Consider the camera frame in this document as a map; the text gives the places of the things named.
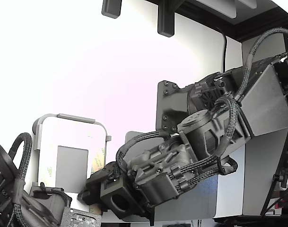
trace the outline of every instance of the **robotic arm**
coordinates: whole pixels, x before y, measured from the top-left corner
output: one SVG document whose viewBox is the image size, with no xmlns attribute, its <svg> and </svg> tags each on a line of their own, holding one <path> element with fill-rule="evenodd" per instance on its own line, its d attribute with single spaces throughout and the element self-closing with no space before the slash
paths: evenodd
<svg viewBox="0 0 288 227">
<path fill-rule="evenodd" d="M 136 214 L 153 224 L 157 205 L 178 199 L 208 177 L 235 172 L 237 163 L 229 157 L 233 151 L 259 136 L 288 129 L 288 53 L 252 63 L 258 46 L 274 33 L 288 30 L 263 34 L 244 67 L 182 89 L 160 82 L 157 131 L 124 144 L 116 162 L 91 175 L 79 200 L 103 204 L 118 218 Z M 156 137 L 164 142 L 124 161 L 134 144 Z"/>
<path fill-rule="evenodd" d="M 259 45 L 274 33 L 288 34 L 288 30 L 275 28 L 264 33 L 250 50 L 243 67 L 209 75 L 185 88 L 169 81 L 160 82 L 156 131 L 124 144 L 115 162 L 87 179 L 78 199 L 87 205 L 101 204 L 103 211 L 112 210 L 121 219 L 130 215 L 146 217 L 153 225 L 156 206 L 178 199 L 208 177 L 235 172 L 237 162 L 229 155 L 236 149 L 247 143 L 260 151 L 259 138 L 288 131 L 288 53 L 252 63 Z M 128 162 L 124 160 L 132 146 L 157 137 L 164 142 L 143 150 Z M 218 222 L 240 226 L 242 219 L 250 224 L 260 224 L 268 218 L 276 220 L 277 217 L 264 217 L 274 205 L 267 208 L 270 198 L 278 198 L 275 203 L 283 204 L 285 215 L 278 217 L 279 221 L 288 223 L 288 132 L 274 141 L 283 141 L 284 146 L 282 151 L 277 150 L 282 155 L 261 215 L 249 219 L 237 216 L 231 221 L 226 217 Z M 12 160 L 22 142 L 23 158 L 17 169 Z M 35 187 L 33 195 L 23 191 L 31 145 L 31 136 L 22 133 L 8 154 L 0 146 L 0 226 L 58 227 L 63 223 L 61 226 L 65 227 L 73 222 L 70 217 L 74 216 L 78 224 L 87 220 L 99 226 L 101 217 L 93 214 L 85 214 L 79 220 L 81 211 L 75 214 L 70 210 L 71 198 L 63 189 L 46 188 L 42 183 Z M 281 188 L 276 191 L 278 195 L 274 194 L 276 183 Z M 54 195 L 64 203 L 63 212 L 51 211 L 36 193 Z"/>
</svg>

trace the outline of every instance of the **black braided cable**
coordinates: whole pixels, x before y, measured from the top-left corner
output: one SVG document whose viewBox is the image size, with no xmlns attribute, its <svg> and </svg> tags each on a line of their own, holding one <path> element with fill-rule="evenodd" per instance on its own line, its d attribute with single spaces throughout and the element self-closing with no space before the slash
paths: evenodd
<svg viewBox="0 0 288 227">
<path fill-rule="evenodd" d="M 227 170 L 223 171 L 224 172 L 223 174 L 221 173 L 221 171 L 219 170 L 219 168 L 217 166 L 217 167 L 214 167 L 214 168 L 212 168 L 212 169 L 210 169 L 210 170 L 208 170 L 208 171 L 206 171 L 206 172 L 204 172 L 198 176 L 191 178 L 190 180 L 187 181 L 188 185 L 189 186 L 195 185 L 195 184 L 197 184 L 197 183 L 199 183 L 199 182 L 201 182 L 201 181 L 203 181 L 203 180 L 205 180 L 211 176 L 214 176 L 216 174 L 227 175 L 227 174 L 234 173 L 238 168 L 237 162 L 229 157 L 229 160 L 227 163 L 231 166 L 231 168 L 229 170 L 227 166 L 222 166 L 223 168 L 227 169 Z M 176 186 L 175 188 L 177 189 L 178 192 L 180 192 L 182 190 L 179 185 Z"/>
<path fill-rule="evenodd" d="M 14 141 L 10 150 L 13 150 L 16 152 L 22 142 L 24 142 L 23 155 L 22 155 L 22 160 L 21 160 L 20 166 L 19 166 L 19 173 L 18 173 L 16 179 L 24 181 L 25 176 L 26 176 L 26 172 L 27 172 L 27 168 L 28 168 L 28 164 L 29 164 L 29 159 L 31 156 L 32 138 L 31 138 L 30 134 L 29 133 L 21 133 L 16 138 L 16 140 Z M 17 186 L 17 183 L 18 183 L 18 181 L 16 180 L 14 188 L 16 190 L 20 190 L 20 188 Z M 15 201 L 13 201 L 13 211 L 12 211 L 12 214 L 10 216 L 9 223 L 7 224 L 8 227 L 11 225 L 11 222 L 12 222 L 14 216 L 17 218 L 19 224 L 22 227 L 28 227 L 28 225 L 26 224 L 26 222 L 23 218 L 23 215 L 22 215 L 21 204 L 18 204 Z"/>
<path fill-rule="evenodd" d="M 120 147 L 120 149 L 117 151 L 115 160 L 116 160 L 116 166 L 114 168 L 114 173 L 118 174 L 120 170 L 122 170 L 124 173 L 127 173 L 127 170 L 125 167 L 122 165 L 122 161 L 128 152 L 128 150 L 137 144 L 140 141 L 143 140 L 148 140 L 152 138 L 157 138 L 157 137 L 162 137 L 162 138 L 169 138 L 170 135 L 166 132 L 161 132 L 161 131 L 153 131 L 153 132 L 148 132 L 148 133 L 143 133 L 138 136 L 133 137 L 131 140 L 129 140 L 127 143 L 125 143 L 123 146 Z"/>
<path fill-rule="evenodd" d="M 249 81 L 249 76 L 250 76 L 250 71 L 251 71 L 251 67 L 252 67 L 252 62 L 253 62 L 253 58 L 256 54 L 257 49 L 259 48 L 259 46 L 262 44 L 262 42 L 268 38 L 269 36 L 276 34 L 276 33 L 283 33 L 283 34 L 287 34 L 288 35 L 288 29 L 285 28 L 273 28 L 270 29 L 268 31 L 266 31 L 265 33 L 263 33 L 254 43 L 254 45 L 252 46 L 249 55 L 247 57 L 246 63 L 244 64 L 244 77 L 243 77 L 243 82 L 241 84 L 241 86 L 239 87 L 238 91 L 236 92 L 234 98 L 236 101 L 239 100 L 239 98 L 243 95 L 244 90 L 247 87 L 248 81 Z"/>
</svg>

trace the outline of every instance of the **circuit board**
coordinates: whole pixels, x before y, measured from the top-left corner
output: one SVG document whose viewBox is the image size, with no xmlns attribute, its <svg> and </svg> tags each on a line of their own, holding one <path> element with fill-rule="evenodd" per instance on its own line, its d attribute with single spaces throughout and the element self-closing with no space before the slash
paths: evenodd
<svg viewBox="0 0 288 227">
<path fill-rule="evenodd" d="M 65 207 L 61 227 L 100 227 L 102 216 Z"/>
</svg>

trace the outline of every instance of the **gray metal surface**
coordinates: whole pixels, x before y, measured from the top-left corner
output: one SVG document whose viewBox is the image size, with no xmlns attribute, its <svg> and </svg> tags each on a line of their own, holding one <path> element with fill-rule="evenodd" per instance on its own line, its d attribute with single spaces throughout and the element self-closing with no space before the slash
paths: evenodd
<svg viewBox="0 0 288 227">
<path fill-rule="evenodd" d="M 246 143 L 244 215 L 260 215 L 273 174 L 285 144 L 288 129 L 258 136 Z"/>
<path fill-rule="evenodd" d="M 247 90 L 241 109 L 254 136 L 288 128 L 288 103 L 272 65 Z"/>
<path fill-rule="evenodd" d="M 87 179 L 88 150 L 58 146 L 55 186 L 79 193 Z"/>
</svg>

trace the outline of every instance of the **braided cable sleeve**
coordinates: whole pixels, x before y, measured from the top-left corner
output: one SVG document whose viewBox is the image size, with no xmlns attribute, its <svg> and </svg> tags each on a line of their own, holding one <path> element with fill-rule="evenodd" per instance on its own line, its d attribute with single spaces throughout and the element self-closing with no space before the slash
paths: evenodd
<svg viewBox="0 0 288 227">
<path fill-rule="evenodd" d="M 10 215 L 10 218 L 9 218 L 9 221 L 8 221 L 6 227 L 10 227 L 11 226 L 11 223 L 12 223 L 14 217 L 15 217 L 15 213 L 14 213 L 14 210 L 13 210 L 11 215 Z"/>
<path fill-rule="evenodd" d="M 18 135 L 16 140 L 14 141 L 12 147 L 10 150 L 15 150 L 19 148 L 21 143 L 24 142 L 24 147 L 23 147 L 23 154 L 22 154 L 22 160 L 19 166 L 19 173 L 16 177 L 16 179 L 22 179 L 25 180 L 28 164 L 29 164 L 29 159 L 31 156 L 31 147 L 32 147 L 32 138 L 29 133 L 21 133 Z M 12 212 L 19 224 L 22 227 L 27 227 L 28 225 L 24 221 L 23 215 L 22 215 L 22 210 L 21 210 L 21 204 L 13 203 L 13 212 Z"/>
<path fill-rule="evenodd" d="M 226 172 L 225 174 L 231 174 L 231 173 L 234 173 L 237 168 L 238 168 L 238 165 L 237 165 L 237 162 L 235 160 L 233 160 L 232 158 L 229 157 L 229 160 L 227 162 L 231 167 L 230 167 L 230 170 L 228 172 Z M 195 176 L 193 178 L 191 178 L 190 180 L 187 181 L 188 185 L 189 186 L 192 186 L 192 185 L 195 185 L 211 176 L 214 176 L 216 174 L 220 174 L 220 171 L 218 169 L 218 167 L 214 167 L 198 176 Z M 175 187 L 177 189 L 177 191 L 181 191 L 181 187 L 178 185 Z"/>
<path fill-rule="evenodd" d="M 265 33 L 263 33 L 254 43 L 254 45 L 252 46 L 249 55 L 247 57 L 246 63 L 244 65 L 244 77 L 243 77 L 243 82 L 241 84 L 241 86 L 239 87 L 238 91 L 236 92 L 234 98 L 236 101 L 238 101 L 238 99 L 243 95 L 244 90 L 247 87 L 248 81 L 249 81 L 249 76 L 250 76 L 250 71 L 251 71 L 251 67 L 252 67 L 252 62 L 253 62 L 253 58 L 256 54 L 256 51 L 258 49 L 258 47 L 262 44 L 262 42 L 268 38 L 270 35 L 276 34 L 276 33 L 283 33 L 283 34 L 287 34 L 288 35 L 288 29 L 285 28 L 273 28 L 270 29 L 268 31 L 266 31 Z"/>
<path fill-rule="evenodd" d="M 215 106 L 222 104 L 226 104 L 229 109 L 229 124 L 225 135 L 231 139 L 233 137 L 237 122 L 237 103 L 231 97 L 222 96 L 216 100 Z"/>
<path fill-rule="evenodd" d="M 180 172 L 182 174 L 186 173 L 186 172 L 189 172 L 189 171 L 193 171 L 195 169 L 198 169 L 198 168 L 201 168 L 203 166 L 206 166 L 214 161 L 216 161 L 216 156 L 209 156 L 201 161 L 198 161 L 196 163 L 192 163 L 192 164 L 189 164 L 189 165 L 186 165 L 186 166 L 183 166 L 182 168 L 180 168 Z M 173 179 L 174 178 L 174 175 L 172 173 L 169 173 L 168 176 L 170 177 L 170 179 Z"/>
<path fill-rule="evenodd" d="M 159 131 L 153 131 L 153 132 L 148 132 L 148 133 L 143 133 L 141 135 L 138 135 L 136 137 L 133 137 L 131 140 L 129 140 L 127 143 L 125 143 L 123 146 L 120 147 L 120 149 L 116 153 L 116 163 L 117 165 L 114 168 L 114 172 L 117 174 L 119 173 L 119 170 L 121 169 L 124 173 L 127 173 L 127 170 L 123 167 L 122 161 L 128 152 L 128 150 L 135 145 L 136 143 L 143 141 L 143 140 L 148 140 L 156 137 L 162 137 L 162 138 L 168 138 L 170 135 L 166 132 L 159 132 Z"/>
<path fill-rule="evenodd" d="M 25 180 L 32 147 L 32 139 L 30 134 L 25 132 L 18 135 L 18 137 L 13 142 L 10 150 L 17 151 L 22 142 L 24 142 L 23 155 L 19 166 L 19 173 L 17 175 L 17 178 Z"/>
</svg>

